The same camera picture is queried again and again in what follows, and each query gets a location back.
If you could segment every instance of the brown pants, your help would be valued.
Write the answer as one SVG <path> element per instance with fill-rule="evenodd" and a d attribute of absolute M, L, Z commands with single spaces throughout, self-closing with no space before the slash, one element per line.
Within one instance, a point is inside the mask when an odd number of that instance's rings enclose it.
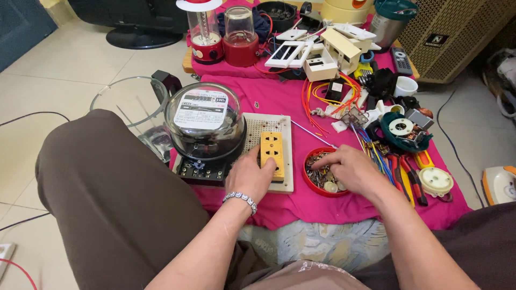
<path fill-rule="evenodd" d="M 36 178 L 82 290 L 145 288 L 209 219 L 191 188 L 110 111 L 95 110 L 53 130 Z M 491 207 L 436 235 L 479 286 L 508 288 L 515 220 L 516 204 Z M 248 243 L 238 242 L 227 288 L 240 289 L 284 266 L 267 268 Z M 353 274 L 373 289 L 398 288 L 389 257 Z"/>

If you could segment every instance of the silver bracelet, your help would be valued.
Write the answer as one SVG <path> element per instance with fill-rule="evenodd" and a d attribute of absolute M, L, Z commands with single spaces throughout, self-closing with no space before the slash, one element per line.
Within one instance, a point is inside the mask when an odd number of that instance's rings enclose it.
<path fill-rule="evenodd" d="M 249 204 L 251 206 L 251 209 L 253 210 L 253 213 L 251 214 L 251 216 L 254 216 L 254 214 L 256 214 L 256 210 L 257 210 L 256 203 L 254 203 L 252 198 L 246 196 L 242 192 L 234 192 L 233 191 L 233 192 L 228 193 L 222 200 L 222 203 L 225 203 L 226 200 L 228 200 L 232 197 L 241 198 L 241 199 L 245 200 L 247 202 L 247 204 Z"/>

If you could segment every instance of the electrical outlet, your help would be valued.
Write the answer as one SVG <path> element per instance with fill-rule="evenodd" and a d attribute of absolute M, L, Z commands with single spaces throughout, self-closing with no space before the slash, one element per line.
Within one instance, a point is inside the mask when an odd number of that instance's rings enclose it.
<path fill-rule="evenodd" d="M 283 142 L 280 132 L 262 132 L 260 134 L 260 167 L 265 165 L 269 157 L 276 161 L 276 171 L 272 181 L 284 181 Z"/>
<path fill-rule="evenodd" d="M 0 244 L 0 258 L 11 260 L 12 254 L 16 249 L 16 244 Z M 7 262 L 0 262 L 0 279 L 5 273 Z"/>

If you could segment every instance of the remote control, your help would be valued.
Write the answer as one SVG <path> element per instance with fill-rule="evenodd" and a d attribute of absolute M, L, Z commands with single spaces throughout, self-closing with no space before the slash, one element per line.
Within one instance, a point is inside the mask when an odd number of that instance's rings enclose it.
<path fill-rule="evenodd" d="M 400 47 L 391 47 L 391 53 L 396 72 L 402 75 L 412 75 L 409 57 L 405 53 L 405 50 Z"/>

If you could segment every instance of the red blender base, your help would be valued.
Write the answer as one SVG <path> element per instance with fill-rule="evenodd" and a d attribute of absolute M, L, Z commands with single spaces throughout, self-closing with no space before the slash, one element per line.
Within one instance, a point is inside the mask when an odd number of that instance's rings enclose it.
<path fill-rule="evenodd" d="M 193 59 L 203 65 L 213 65 L 224 59 L 224 47 L 222 41 L 212 45 L 197 45 L 192 43 Z"/>
<path fill-rule="evenodd" d="M 259 60 L 258 37 L 251 43 L 232 44 L 224 38 L 224 51 L 226 62 L 234 67 L 244 68 L 252 66 Z"/>

